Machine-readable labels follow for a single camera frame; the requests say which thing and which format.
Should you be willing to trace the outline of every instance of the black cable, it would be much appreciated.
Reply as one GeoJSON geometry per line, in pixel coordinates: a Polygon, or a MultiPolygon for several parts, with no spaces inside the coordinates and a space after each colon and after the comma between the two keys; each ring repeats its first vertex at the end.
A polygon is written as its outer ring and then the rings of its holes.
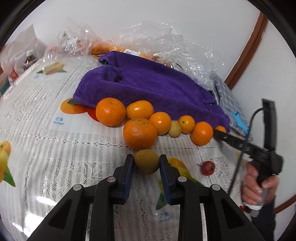
{"type": "Polygon", "coordinates": [[[247,133],[246,139],[245,139],[244,142],[243,142],[243,145],[242,145],[242,151],[241,151],[241,153],[240,153],[240,155],[239,155],[239,158],[238,158],[238,160],[237,160],[237,166],[236,166],[236,168],[235,168],[235,172],[234,172],[234,175],[233,175],[232,180],[231,180],[230,187],[229,187],[228,192],[227,192],[228,195],[231,194],[231,191],[232,191],[232,188],[233,188],[234,181],[235,181],[235,179],[236,179],[236,177],[237,177],[237,173],[238,173],[238,171],[239,171],[239,167],[240,167],[240,164],[241,164],[241,162],[242,162],[242,155],[244,154],[244,150],[246,149],[246,145],[247,145],[247,143],[248,143],[248,139],[249,139],[249,136],[250,136],[250,132],[251,132],[251,127],[252,127],[253,119],[254,119],[255,115],[256,115],[257,113],[259,113],[260,111],[262,111],[262,110],[264,110],[264,108],[259,108],[259,109],[257,109],[257,110],[253,113],[253,115],[252,115],[252,117],[251,117],[249,130],[248,130],[248,133],[247,133]]]}

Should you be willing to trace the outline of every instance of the white bottle cap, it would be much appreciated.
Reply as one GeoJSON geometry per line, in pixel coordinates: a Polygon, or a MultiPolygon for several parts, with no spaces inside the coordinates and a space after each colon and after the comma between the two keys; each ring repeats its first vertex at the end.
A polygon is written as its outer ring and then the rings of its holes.
{"type": "Polygon", "coordinates": [[[30,49],[29,51],[27,51],[27,57],[30,57],[31,55],[33,55],[34,50],[30,49]]]}

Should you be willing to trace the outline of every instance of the white lace tablecloth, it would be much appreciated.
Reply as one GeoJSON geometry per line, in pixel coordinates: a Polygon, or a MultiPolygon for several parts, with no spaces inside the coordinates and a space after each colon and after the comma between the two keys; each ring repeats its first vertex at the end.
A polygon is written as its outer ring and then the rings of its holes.
{"type": "MultiPolygon", "coordinates": [[[[0,141],[11,143],[8,167],[16,184],[0,183],[0,214],[15,240],[26,240],[73,185],[95,185],[123,165],[127,154],[135,154],[124,143],[123,126],[105,127],[87,113],[67,115],[60,111],[83,75],[98,66],[92,57],[68,59],[66,72],[45,76],[36,74],[41,70],[38,62],[0,98],[0,141]]],[[[152,150],[182,160],[204,185],[217,183],[228,189],[236,155],[222,142],[212,139],[198,147],[189,135],[164,135],[152,150]],[[209,177],[201,175],[198,166],[206,160],[216,165],[209,177]]],[[[159,171],[151,176],[134,172],[127,203],[114,206],[116,240],[177,240],[179,207],[166,205],[156,211],[159,176],[159,171]]],[[[239,181],[231,197],[241,204],[239,181]]]]}

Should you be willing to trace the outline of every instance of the dark sleeve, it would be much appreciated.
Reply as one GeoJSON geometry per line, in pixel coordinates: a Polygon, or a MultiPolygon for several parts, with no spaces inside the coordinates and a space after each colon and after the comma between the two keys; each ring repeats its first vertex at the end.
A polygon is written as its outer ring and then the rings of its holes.
{"type": "Polygon", "coordinates": [[[263,205],[256,218],[252,218],[252,223],[261,233],[265,241],[274,241],[275,221],[274,200],[271,203],[263,205]]]}

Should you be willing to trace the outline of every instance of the dark bottle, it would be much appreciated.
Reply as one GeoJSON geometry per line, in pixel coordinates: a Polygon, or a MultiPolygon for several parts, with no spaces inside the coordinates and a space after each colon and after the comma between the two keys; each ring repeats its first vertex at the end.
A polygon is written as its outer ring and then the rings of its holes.
{"type": "Polygon", "coordinates": [[[37,61],[37,58],[34,56],[34,50],[31,49],[27,51],[27,58],[24,62],[24,71],[28,69],[31,65],[33,65],[37,61]]]}

